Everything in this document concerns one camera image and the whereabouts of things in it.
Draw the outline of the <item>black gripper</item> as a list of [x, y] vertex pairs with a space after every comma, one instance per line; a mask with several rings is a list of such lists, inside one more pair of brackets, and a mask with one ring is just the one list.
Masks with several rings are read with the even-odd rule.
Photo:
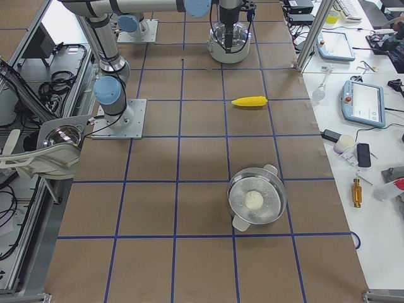
[[221, 23], [237, 23], [239, 21], [239, 13], [245, 12], [248, 22], [254, 18], [256, 3], [249, 0], [228, 0], [220, 1], [220, 22]]

